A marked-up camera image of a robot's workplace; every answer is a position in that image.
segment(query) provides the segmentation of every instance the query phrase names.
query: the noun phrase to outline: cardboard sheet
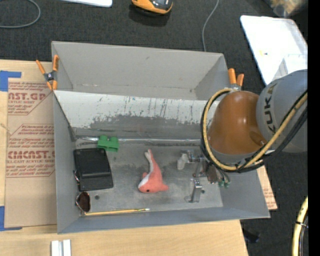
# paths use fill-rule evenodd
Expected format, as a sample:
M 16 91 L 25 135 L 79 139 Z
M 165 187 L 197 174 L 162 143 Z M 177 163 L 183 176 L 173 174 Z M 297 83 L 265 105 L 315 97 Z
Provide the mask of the cardboard sheet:
M 47 72 L 52 64 L 43 63 Z M 57 222 L 53 94 L 35 61 L 0 60 L 8 76 L 4 227 Z

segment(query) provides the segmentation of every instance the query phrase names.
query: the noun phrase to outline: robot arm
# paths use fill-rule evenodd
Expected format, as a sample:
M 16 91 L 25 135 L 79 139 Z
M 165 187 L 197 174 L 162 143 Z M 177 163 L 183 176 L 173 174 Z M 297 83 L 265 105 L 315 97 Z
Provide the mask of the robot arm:
M 223 94 L 207 131 L 209 108 Z M 260 95 L 231 88 L 219 91 L 202 113 L 202 153 L 221 170 L 248 171 L 256 169 L 268 150 L 306 151 L 307 104 L 308 70 L 274 80 Z

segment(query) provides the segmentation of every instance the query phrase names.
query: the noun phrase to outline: metal bracket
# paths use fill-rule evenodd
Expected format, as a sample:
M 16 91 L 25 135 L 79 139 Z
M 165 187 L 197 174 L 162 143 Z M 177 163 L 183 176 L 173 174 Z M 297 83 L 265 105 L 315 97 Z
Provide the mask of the metal bracket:
M 198 203 L 200 201 L 201 191 L 202 191 L 202 185 L 200 184 L 200 181 L 196 178 L 193 180 L 193 190 L 192 190 L 191 196 L 188 198 L 188 202 Z
M 51 256 L 71 256 L 71 240 L 51 241 Z

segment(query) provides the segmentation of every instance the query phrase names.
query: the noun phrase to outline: black cable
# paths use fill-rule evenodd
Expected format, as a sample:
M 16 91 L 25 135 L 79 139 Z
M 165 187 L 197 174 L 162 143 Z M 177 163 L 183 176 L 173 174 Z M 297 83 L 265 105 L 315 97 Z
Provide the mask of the black cable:
M 34 2 L 33 0 L 27 0 L 27 1 L 32 3 L 33 5 L 35 5 L 35 7 L 38 10 L 38 16 L 35 18 L 35 20 L 30 23 L 22 24 L 22 25 L 0 25 L 0 29 L 21 29 L 21 28 L 29 27 L 29 26 L 35 24 L 40 19 L 41 9 L 40 9 L 39 5 L 36 2 Z

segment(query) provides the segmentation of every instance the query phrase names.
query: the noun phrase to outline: cardboard box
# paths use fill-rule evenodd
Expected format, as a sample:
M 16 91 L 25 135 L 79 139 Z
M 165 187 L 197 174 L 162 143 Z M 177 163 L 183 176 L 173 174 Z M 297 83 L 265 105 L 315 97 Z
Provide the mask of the cardboard box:
M 54 145 L 58 233 L 269 217 L 256 171 L 232 173 L 228 188 L 200 178 L 204 193 L 188 202 L 196 163 L 177 169 L 184 150 L 200 154 L 200 119 L 207 100 L 229 87 L 223 54 L 88 43 L 52 42 L 59 56 L 54 91 Z M 213 116 L 218 102 L 211 107 Z M 91 212 L 81 216 L 73 152 L 117 137 L 107 151 L 114 186 L 88 191 Z M 168 191 L 141 193 L 138 184 L 151 149 Z

